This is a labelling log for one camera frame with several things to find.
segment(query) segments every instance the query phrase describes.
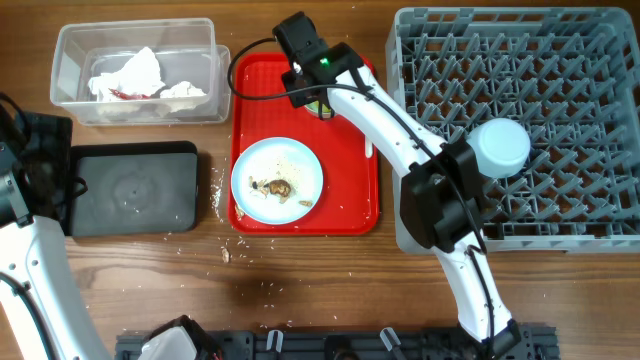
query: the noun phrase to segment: wooden table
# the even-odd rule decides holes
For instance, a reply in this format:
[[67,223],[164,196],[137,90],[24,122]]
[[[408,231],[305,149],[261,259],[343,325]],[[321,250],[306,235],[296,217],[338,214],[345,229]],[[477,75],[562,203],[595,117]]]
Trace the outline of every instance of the wooden table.
[[[236,53],[270,34],[286,16],[304,10],[329,44],[348,40],[371,59],[384,85],[384,42],[400,7],[548,5],[540,0],[437,4],[221,1],[193,5],[148,5],[144,4],[148,1],[134,0],[100,6],[84,6],[83,2],[54,6],[30,0],[27,3],[38,6],[0,7],[0,90],[25,109],[65,114],[49,102],[49,80],[56,38],[68,23],[209,17],[217,42]],[[591,0],[555,3],[598,4]],[[640,15],[638,2],[610,1],[606,5]],[[265,46],[262,50],[277,49]],[[208,155],[199,180],[200,189],[206,192],[209,184],[220,181],[221,171],[210,168],[227,169],[229,174],[230,133],[231,120],[216,126],[170,128],[76,125],[73,143],[190,140]],[[143,333],[181,314],[210,330],[266,331],[260,325],[286,330],[289,320],[290,330],[295,331],[455,326],[456,305],[438,262],[433,257],[406,255],[395,244],[390,172],[389,164],[382,160],[382,214],[373,231],[364,236],[245,236],[246,244],[236,245],[241,234],[227,221],[225,177],[218,211],[208,201],[210,194],[202,194],[203,218],[188,233],[69,239],[69,261],[102,340],[113,350],[116,335]],[[237,259],[231,264],[222,263],[220,252],[227,239]],[[640,357],[639,255],[503,253],[492,254],[490,263],[503,300],[518,321],[558,328],[563,359]],[[4,315],[0,315],[0,334],[0,359],[21,359]]]

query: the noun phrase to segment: gray dish rack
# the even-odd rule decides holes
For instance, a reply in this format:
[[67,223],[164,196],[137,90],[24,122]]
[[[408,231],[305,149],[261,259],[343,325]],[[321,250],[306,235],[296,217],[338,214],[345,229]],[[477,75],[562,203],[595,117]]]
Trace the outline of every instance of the gray dish rack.
[[521,173],[484,185],[491,250],[640,252],[640,51],[627,12],[405,8],[386,55],[391,96],[448,141],[496,117],[529,133]]

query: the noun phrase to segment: white cloth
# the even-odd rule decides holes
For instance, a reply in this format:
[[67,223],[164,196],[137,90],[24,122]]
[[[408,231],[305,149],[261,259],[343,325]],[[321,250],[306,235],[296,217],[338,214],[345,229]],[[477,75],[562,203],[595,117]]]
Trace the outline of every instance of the white cloth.
[[140,50],[119,71],[89,79],[89,89],[99,102],[123,101],[113,95],[111,89],[127,95],[151,96],[164,86],[160,80],[158,59],[148,47]]
[[[204,91],[193,86],[193,84],[188,81],[181,81],[172,88],[160,92],[160,98],[162,99],[190,98],[204,95],[206,95]],[[192,99],[184,101],[170,101],[166,105],[169,106],[169,112],[176,112],[180,110],[194,109],[196,106],[200,105],[200,103],[202,103],[201,99]]]

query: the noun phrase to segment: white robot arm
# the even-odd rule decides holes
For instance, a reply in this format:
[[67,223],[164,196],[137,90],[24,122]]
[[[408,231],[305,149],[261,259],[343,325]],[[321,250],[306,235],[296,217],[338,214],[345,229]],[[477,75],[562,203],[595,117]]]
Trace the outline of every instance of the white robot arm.
[[[482,178],[471,147],[464,140],[447,144],[416,122],[350,47],[329,48],[304,13],[283,21],[273,34],[291,65],[282,81],[292,105],[328,105],[382,152],[402,179],[402,221],[414,240],[440,260],[460,326],[490,357],[506,353],[520,337],[481,244]],[[441,181],[443,175],[451,185]]]

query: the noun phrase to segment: food crumb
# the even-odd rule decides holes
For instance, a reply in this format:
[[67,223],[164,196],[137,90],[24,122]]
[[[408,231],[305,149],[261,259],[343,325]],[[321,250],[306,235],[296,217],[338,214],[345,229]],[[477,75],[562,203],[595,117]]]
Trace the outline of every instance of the food crumb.
[[222,262],[228,264],[231,260],[231,254],[229,254],[229,250],[227,248],[222,248]]
[[238,219],[238,221],[242,220],[242,218],[244,217],[244,210],[242,210],[240,208],[240,206],[238,206],[238,204],[236,204],[236,218]]

